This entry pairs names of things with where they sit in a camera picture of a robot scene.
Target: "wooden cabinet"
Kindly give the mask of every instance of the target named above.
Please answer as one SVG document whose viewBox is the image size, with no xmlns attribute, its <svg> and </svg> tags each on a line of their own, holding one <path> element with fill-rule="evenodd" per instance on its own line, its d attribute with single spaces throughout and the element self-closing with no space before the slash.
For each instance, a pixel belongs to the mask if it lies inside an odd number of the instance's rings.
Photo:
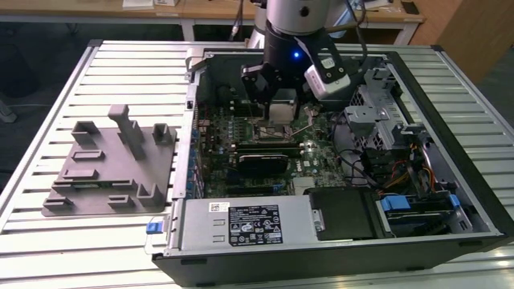
<svg viewBox="0 0 514 289">
<path fill-rule="evenodd" d="M 426 21 L 411 45 L 438 44 L 474 83 L 514 43 L 514 0 L 414 0 Z"/>
</svg>

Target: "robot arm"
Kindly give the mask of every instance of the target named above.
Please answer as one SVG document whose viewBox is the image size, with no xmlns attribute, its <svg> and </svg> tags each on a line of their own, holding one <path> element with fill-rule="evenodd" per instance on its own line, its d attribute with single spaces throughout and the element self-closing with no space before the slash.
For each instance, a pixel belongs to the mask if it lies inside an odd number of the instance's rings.
<svg viewBox="0 0 514 289">
<path fill-rule="evenodd" d="M 284 124 L 297 117 L 299 106 L 315 101 L 309 91 L 321 100 L 350 85 L 358 65 L 340 59 L 323 27 L 329 1 L 267 0 L 261 4 L 267 9 L 263 62 L 243 66 L 241 80 L 249 101 L 264 108 L 265 119 L 276 123 L 280 118 Z M 284 119 L 272 106 L 291 101 L 293 117 Z"/>
</svg>

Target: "motherboard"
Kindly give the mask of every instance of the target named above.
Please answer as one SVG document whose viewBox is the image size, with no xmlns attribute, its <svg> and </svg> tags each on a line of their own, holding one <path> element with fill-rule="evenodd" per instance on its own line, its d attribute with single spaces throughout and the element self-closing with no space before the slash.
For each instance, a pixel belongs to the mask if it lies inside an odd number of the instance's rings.
<svg viewBox="0 0 514 289">
<path fill-rule="evenodd" d="M 205 198 L 295 195 L 347 184 L 329 140 L 333 113 L 321 107 L 305 105 L 283 126 L 269 126 L 244 103 L 204 106 L 199 114 Z"/>
</svg>

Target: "blue connector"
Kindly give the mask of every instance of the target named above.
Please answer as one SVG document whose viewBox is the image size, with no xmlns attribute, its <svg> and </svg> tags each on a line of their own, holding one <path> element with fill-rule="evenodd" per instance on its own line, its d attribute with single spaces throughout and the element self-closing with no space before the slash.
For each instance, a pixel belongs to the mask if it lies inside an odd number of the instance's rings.
<svg viewBox="0 0 514 289">
<path fill-rule="evenodd" d="M 161 234 L 163 233 L 163 221 L 149 222 L 145 224 L 145 233 L 148 235 Z"/>
<path fill-rule="evenodd" d="M 382 209 L 384 212 L 390 210 L 408 210 L 410 204 L 406 196 L 386 196 L 380 200 Z"/>
<path fill-rule="evenodd" d="M 191 133 L 191 138 L 192 138 L 193 140 L 197 140 L 199 137 L 200 137 L 200 133 L 199 133 L 197 129 L 193 129 L 193 130 L 192 130 L 192 133 Z"/>
<path fill-rule="evenodd" d="M 283 185 L 281 185 L 281 184 L 273 185 L 273 193 L 277 193 L 279 190 L 281 190 L 281 188 L 283 188 Z"/>
<path fill-rule="evenodd" d="M 456 209 L 460 206 L 460 201 L 458 200 L 458 197 L 454 194 L 450 195 L 450 202 L 454 209 Z"/>
</svg>

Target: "white label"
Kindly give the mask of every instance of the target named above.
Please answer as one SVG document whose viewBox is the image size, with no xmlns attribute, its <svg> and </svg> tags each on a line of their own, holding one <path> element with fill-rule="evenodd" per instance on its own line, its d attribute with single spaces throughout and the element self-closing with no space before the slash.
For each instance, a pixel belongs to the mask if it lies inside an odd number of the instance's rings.
<svg viewBox="0 0 514 289">
<path fill-rule="evenodd" d="M 169 17 L 177 17 L 177 13 L 155 13 L 156 16 L 169 16 Z"/>
<path fill-rule="evenodd" d="M 208 212 L 228 212 L 231 203 L 208 203 Z"/>
<path fill-rule="evenodd" d="M 267 235 L 267 238 L 280 238 L 281 237 L 281 233 L 269 233 Z"/>
<path fill-rule="evenodd" d="M 423 19 L 418 19 L 418 18 L 406 18 L 406 19 L 403 19 L 403 22 L 423 22 Z"/>
</svg>

